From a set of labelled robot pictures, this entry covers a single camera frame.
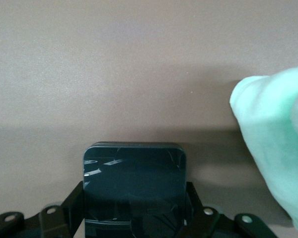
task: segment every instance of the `gray wall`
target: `gray wall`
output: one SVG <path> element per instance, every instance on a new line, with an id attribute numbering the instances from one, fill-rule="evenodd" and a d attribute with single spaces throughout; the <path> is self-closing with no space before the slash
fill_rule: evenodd
<path id="1" fill-rule="evenodd" d="M 172 141 L 203 201 L 298 237 L 228 104 L 294 66 L 298 0 L 0 0 L 0 213 L 63 200 L 93 142 Z"/>

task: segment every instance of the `black metal bracket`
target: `black metal bracket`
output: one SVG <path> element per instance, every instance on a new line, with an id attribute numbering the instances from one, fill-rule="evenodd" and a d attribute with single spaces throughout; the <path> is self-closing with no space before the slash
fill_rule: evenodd
<path id="1" fill-rule="evenodd" d="M 204 207 L 187 182 L 186 224 L 176 238 L 277 238 L 253 214 L 238 214 L 234 221 L 212 207 Z M 0 215 L 0 238 L 72 238 L 84 219 L 82 181 L 60 206 L 50 206 L 24 219 L 20 212 Z"/>

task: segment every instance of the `green fabric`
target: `green fabric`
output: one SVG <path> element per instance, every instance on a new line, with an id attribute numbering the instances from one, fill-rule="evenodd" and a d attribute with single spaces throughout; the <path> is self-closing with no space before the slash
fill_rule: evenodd
<path id="1" fill-rule="evenodd" d="M 243 79 L 230 105 L 270 192 L 298 229 L 298 68 Z"/>

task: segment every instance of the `glossy surface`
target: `glossy surface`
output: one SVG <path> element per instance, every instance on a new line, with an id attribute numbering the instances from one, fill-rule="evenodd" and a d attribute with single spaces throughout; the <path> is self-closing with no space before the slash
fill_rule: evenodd
<path id="1" fill-rule="evenodd" d="M 113 230 L 124 238 L 175 236 L 184 222 L 186 156 L 169 146 L 109 142 L 87 149 L 87 238 L 113 236 Z"/>

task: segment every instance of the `mint green cloth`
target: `mint green cloth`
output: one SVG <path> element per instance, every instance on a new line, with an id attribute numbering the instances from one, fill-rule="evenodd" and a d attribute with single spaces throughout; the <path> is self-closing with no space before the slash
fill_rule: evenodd
<path id="1" fill-rule="evenodd" d="M 243 79 L 230 105 L 270 192 L 298 229 L 298 68 Z"/>

